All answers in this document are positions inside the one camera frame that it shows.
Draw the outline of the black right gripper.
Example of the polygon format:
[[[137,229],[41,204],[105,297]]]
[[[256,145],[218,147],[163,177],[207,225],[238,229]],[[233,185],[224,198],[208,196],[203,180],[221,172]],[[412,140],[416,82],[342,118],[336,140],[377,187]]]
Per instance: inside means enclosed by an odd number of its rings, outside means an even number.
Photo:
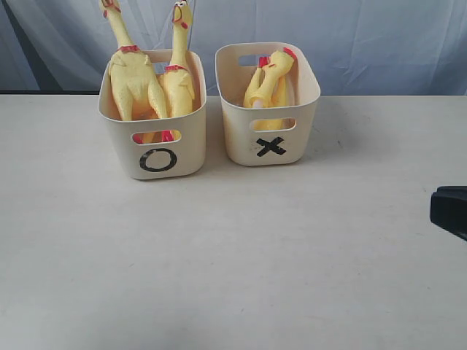
[[[431,195],[430,220],[466,240],[466,186],[442,186]]]

